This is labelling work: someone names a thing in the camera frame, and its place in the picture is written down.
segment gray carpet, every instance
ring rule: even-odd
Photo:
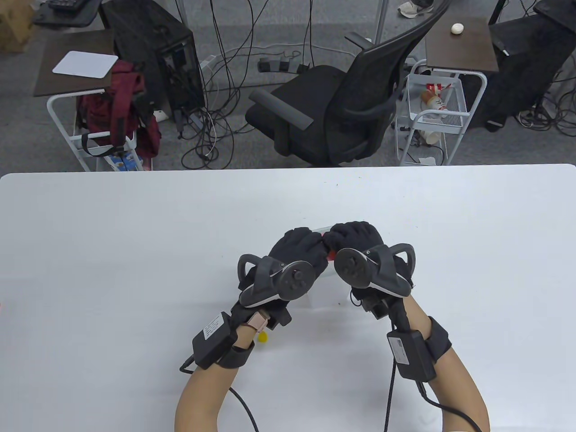
[[[401,18],[396,13],[396,6],[402,0],[391,0],[391,8],[386,20],[385,37],[392,37],[410,28],[415,21]],[[168,9],[176,14],[171,0],[166,0]],[[246,2],[218,2],[215,10],[220,24],[222,39],[226,49],[238,47],[250,29],[250,15]],[[264,0],[252,0],[257,14]],[[477,2],[474,0],[454,0],[452,11],[473,16],[488,17],[496,1]],[[314,2],[313,42],[322,47],[356,53],[355,47],[347,42],[343,35],[348,31],[356,31],[366,36],[374,32],[374,17],[377,0],[316,0]],[[187,2],[189,22],[194,31],[198,57],[204,59],[210,54],[216,54],[215,33],[208,0]],[[516,18],[522,15],[519,0],[510,0],[505,9],[503,19]],[[255,30],[255,46],[268,46],[274,43],[300,44],[299,47],[271,47],[265,50],[255,48],[256,53],[287,55],[302,51],[301,43],[308,20],[308,1],[270,0],[262,14]],[[95,21],[90,29],[99,28],[101,24]],[[0,176],[10,172],[57,172],[81,170],[78,162],[59,135],[46,111],[47,98],[33,98],[32,89],[41,60],[44,44],[53,31],[39,30],[32,39],[24,54],[0,54]],[[416,48],[414,54],[424,57],[424,46]],[[259,74],[256,70],[258,57],[250,58],[245,85],[265,85],[273,89],[278,83],[292,77],[288,74]],[[306,50],[306,62],[309,52]],[[241,81],[246,67],[246,56],[238,57],[230,65],[235,81]],[[322,49],[314,49],[316,64],[329,64],[346,70],[353,57]],[[562,76],[573,75],[567,71]],[[215,83],[221,89],[227,87],[226,75],[220,72]],[[247,96],[251,88],[242,91],[242,100],[229,116],[230,125],[239,128],[244,124],[244,112],[250,102]],[[214,101],[216,92],[211,92],[210,104]],[[224,92],[218,99],[223,100]],[[71,124],[74,117],[72,101],[62,101],[57,109],[63,118]],[[162,146],[160,155],[154,160],[156,170],[183,169],[181,156],[191,148],[193,141],[178,140],[175,125],[170,122],[161,123]],[[214,163],[214,168],[223,166],[229,159],[232,150],[232,140],[225,138],[218,143],[220,159]],[[413,154],[418,156],[433,156],[434,154]],[[185,159],[189,165],[199,165],[196,157]],[[506,127],[496,134],[490,134],[484,129],[474,129],[466,134],[460,150],[453,161],[457,165],[465,164],[547,164],[576,163],[576,138],[561,135],[555,130],[534,132],[508,121]],[[381,149],[372,157],[356,161],[351,166],[391,166],[398,161],[393,144],[393,131],[388,130]],[[305,167],[306,163],[298,158],[284,158],[274,152],[272,142],[257,131],[237,135],[234,139],[234,154],[230,168],[289,168]]]

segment computer tower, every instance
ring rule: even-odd
[[[111,0],[102,4],[121,59],[144,75],[155,109],[172,116],[204,107],[204,93],[192,32],[153,0]]]
[[[576,48],[571,30],[539,14],[494,24],[490,32],[499,72],[487,74],[488,87],[470,127],[502,124],[507,117],[529,110]],[[461,78],[471,104],[480,79],[471,75]]]

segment red backpack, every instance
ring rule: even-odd
[[[112,83],[104,93],[79,96],[76,101],[78,126],[90,132],[110,131],[110,136],[95,138],[100,146],[112,148],[98,155],[88,151],[88,133],[82,135],[82,148],[91,156],[104,157],[122,151],[126,136],[136,132],[136,153],[145,158],[158,156],[160,131],[152,112],[137,112],[133,98],[145,91],[144,76],[132,63],[118,60],[112,67]]]

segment forearm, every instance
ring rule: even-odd
[[[234,344],[248,348],[256,331],[240,326]],[[218,413],[238,369],[224,369],[213,364],[208,369],[197,368],[188,380],[176,408],[175,432],[216,432]]]
[[[432,327],[428,316],[412,296],[404,299],[404,307],[410,327],[422,333],[424,339],[428,339]],[[482,432],[489,432],[490,422],[484,400],[453,348],[438,360],[435,370],[437,376],[429,384],[438,402],[465,413],[476,422]],[[459,416],[446,411],[442,414],[444,432],[472,431],[468,422]]]

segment office chair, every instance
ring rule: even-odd
[[[255,90],[249,98],[256,104],[246,112],[247,123],[273,139],[277,153],[295,154],[314,166],[372,156],[395,118],[407,56],[451,1],[436,0],[430,18],[377,46],[357,33],[347,34],[346,39],[362,48],[348,72],[322,65],[272,93]]]

